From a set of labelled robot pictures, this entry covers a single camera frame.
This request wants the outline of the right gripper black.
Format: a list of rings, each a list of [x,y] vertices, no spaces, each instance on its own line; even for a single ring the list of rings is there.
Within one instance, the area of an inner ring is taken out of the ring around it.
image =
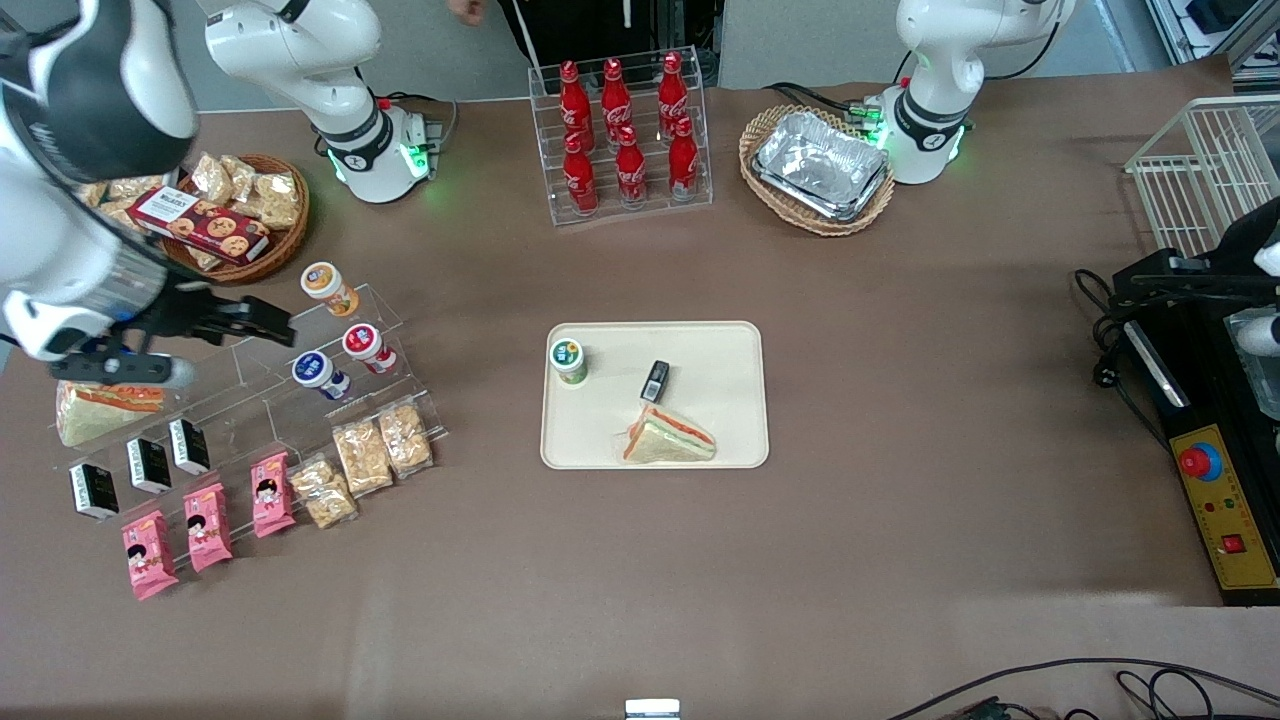
[[[207,284],[166,284],[150,306],[120,323],[120,333],[140,332],[140,350],[154,338],[200,340],[219,346],[224,338],[265,340],[288,346],[292,315],[261,299],[232,301]]]

